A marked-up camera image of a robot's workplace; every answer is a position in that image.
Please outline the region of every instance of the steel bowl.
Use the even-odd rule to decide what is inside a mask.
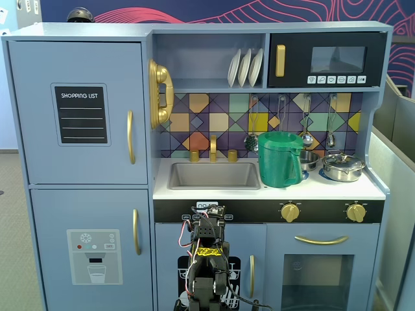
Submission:
[[[311,150],[301,150],[300,163],[301,169],[310,172],[317,166],[317,162],[320,160],[320,156]]]
[[[366,163],[352,155],[331,154],[323,158],[324,174],[335,181],[357,181]]]

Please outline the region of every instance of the gold telephone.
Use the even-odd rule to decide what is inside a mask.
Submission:
[[[150,60],[150,107],[151,107],[151,128],[156,128],[170,118],[173,110],[174,89],[169,71],[166,67],[158,65]],[[166,106],[160,107],[159,84],[166,85]]]

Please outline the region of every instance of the yellow tag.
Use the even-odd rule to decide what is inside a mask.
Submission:
[[[222,256],[217,248],[199,248],[197,250],[199,256]]]

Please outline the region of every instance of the sink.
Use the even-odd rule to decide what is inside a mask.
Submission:
[[[172,190],[261,188],[253,163],[175,163],[167,187]]]

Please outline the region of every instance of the microwave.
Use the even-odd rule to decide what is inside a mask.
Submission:
[[[380,86],[385,32],[271,34],[268,87]]]

